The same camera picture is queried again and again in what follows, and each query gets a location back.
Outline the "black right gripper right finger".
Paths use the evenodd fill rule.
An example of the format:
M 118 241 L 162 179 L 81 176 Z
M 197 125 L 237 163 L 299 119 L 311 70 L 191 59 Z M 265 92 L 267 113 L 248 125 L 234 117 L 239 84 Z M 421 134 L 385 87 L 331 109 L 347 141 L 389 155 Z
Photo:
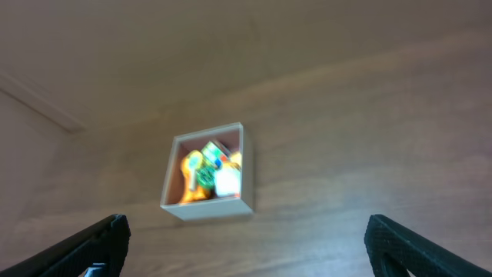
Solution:
M 385 215 L 371 215 L 364 244 L 375 276 L 491 277 Z

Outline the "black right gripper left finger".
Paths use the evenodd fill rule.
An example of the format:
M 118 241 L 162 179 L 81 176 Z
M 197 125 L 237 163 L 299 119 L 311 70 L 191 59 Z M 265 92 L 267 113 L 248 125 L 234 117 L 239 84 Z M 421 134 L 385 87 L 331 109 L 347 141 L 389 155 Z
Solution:
M 1 271 L 2 276 L 119 277 L 131 231 L 125 215 L 114 214 Z

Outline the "orange dinosaur toy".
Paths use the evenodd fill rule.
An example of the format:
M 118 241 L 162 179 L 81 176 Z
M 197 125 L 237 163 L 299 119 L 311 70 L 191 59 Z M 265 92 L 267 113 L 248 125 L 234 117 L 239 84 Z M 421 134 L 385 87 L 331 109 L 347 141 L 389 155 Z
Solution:
M 198 150 L 191 151 L 181 161 L 181 173 L 184 177 L 184 193 L 180 205 L 203 201 L 210 198 L 211 193 L 204 189 L 196 180 L 197 172 L 204 166 L 204 157 Z

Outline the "green round plastic toy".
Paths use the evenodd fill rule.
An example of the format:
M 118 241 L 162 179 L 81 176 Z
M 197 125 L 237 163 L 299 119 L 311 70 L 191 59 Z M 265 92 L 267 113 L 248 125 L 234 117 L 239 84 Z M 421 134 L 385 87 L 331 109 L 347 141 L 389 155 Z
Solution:
M 216 169 L 213 166 L 203 166 L 196 171 L 196 181 L 204 189 L 212 190 L 215 187 L 214 174 Z

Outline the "white plush duck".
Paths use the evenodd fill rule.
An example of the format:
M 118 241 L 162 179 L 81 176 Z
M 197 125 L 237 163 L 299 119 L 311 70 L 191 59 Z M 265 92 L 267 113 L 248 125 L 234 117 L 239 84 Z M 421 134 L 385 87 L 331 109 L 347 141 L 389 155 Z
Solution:
M 241 194 L 242 154 L 233 152 L 214 173 L 214 190 L 219 198 L 239 197 Z

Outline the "colourful puzzle cube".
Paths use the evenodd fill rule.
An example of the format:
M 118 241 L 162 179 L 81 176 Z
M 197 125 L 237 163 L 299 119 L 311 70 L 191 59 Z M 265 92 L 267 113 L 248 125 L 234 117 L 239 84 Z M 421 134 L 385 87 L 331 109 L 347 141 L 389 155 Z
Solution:
M 224 162 L 229 160 L 231 152 L 219 141 L 209 141 L 201 150 L 204 160 L 209 164 L 219 169 Z

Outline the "wooden cat rattle drum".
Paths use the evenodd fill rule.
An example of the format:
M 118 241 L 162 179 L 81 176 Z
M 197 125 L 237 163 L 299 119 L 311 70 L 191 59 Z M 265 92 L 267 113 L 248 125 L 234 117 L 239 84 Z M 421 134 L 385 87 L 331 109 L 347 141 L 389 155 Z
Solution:
M 187 156 L 188 158 L 188 163 L 187 163 L 187 168 L 189 171 L 190 175 L 190 181 L 189 181 L 189 190 L 190 191 L 195 191 L 196 190 L 196 171 L 202 167 L 203 164 L 203 155 L 200 151 L 194 150 L 189 153 Z

